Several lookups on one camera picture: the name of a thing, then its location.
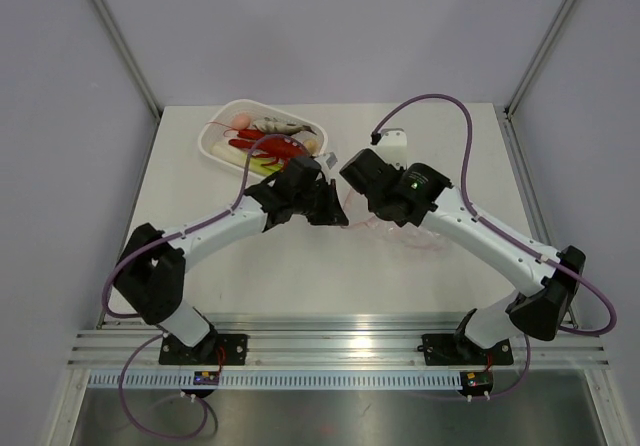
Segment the white plastic basket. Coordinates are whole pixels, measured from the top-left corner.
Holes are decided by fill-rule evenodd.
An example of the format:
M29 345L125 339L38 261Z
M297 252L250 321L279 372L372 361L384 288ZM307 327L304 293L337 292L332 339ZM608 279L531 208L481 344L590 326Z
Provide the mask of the white plastic basket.
M322 126L273 106L249 99L239 99L222 106L205 124L197 141L200 153L223 170L239 175L243 173L246 149L229 144L237 137L231 123L237 116L242 115L250 117L252 121L269 118L272 121L309 126L313 130L312 133L303 131L295 134L294 137L302 143L312 141L313 155L324 154L328 150L328 134Z

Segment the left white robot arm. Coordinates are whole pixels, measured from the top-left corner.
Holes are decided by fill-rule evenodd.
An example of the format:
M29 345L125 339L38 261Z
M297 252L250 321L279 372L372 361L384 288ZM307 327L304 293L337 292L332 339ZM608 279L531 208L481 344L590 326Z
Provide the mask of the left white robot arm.
M333 153L299 156L284 171L244 188L229 208L173 231L145 223L131 234L109 284L146 324L181 343L195 364L216 351L215 327L184 299L186 273L213 253L246 237L304 217L312 226L346 226Z

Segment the clear zip top bag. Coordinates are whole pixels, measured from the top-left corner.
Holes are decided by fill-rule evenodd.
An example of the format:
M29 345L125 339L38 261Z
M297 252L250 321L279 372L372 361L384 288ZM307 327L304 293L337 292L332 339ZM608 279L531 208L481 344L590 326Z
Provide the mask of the clear zip top bag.
M442 251L450 247L450 241L437 233L412 224L400 227L379 219L368 211L366 198L352 188L349 189L342 208L349 219L349 225L343 226L345 230L360 231L376 240L413 250Z

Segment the red toy lobster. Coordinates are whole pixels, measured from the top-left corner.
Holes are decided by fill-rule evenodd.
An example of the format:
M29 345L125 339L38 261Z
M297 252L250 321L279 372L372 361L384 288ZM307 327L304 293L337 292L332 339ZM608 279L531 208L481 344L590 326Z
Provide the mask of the red toy lobster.
M304 144L295 142L295 138L293 136L284 135L283 137L276 137L274 134L267 135L256 130L253 126L250 126L243 130L235 130L231 127L226 127L223 125L221 125L221 127L223 128L222 137L218 140L215 140L207 150L207 153L212 158L214 157L210 154L210 150L212 146L217 142L228 143L235 148L245 151L247 154L247 158L251 148L255 145L256 142L259 142L259 145L251 155L251 159L254 156L257 156L258 158L271 158L273 163L279 162L282 164L281 169L283 169L293 158L309 155L309 152L306 150ZM232 165L218 160L217 158L214 159L221 163Z

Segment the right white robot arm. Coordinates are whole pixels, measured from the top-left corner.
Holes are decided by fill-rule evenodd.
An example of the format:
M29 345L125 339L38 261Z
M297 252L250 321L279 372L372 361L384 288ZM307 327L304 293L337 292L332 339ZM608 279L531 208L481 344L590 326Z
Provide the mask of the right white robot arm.
M551 341L576 294L575 275L585 255L562 251L514 232L510 239L471 213L462 192L435 169L415 163L395 168L371 149L358 152L340 171L367 200L377 218L412 224L444 236L491 266L514 287L493 305L469 311L445 345L450 364L481 364L498 343L519 334Z

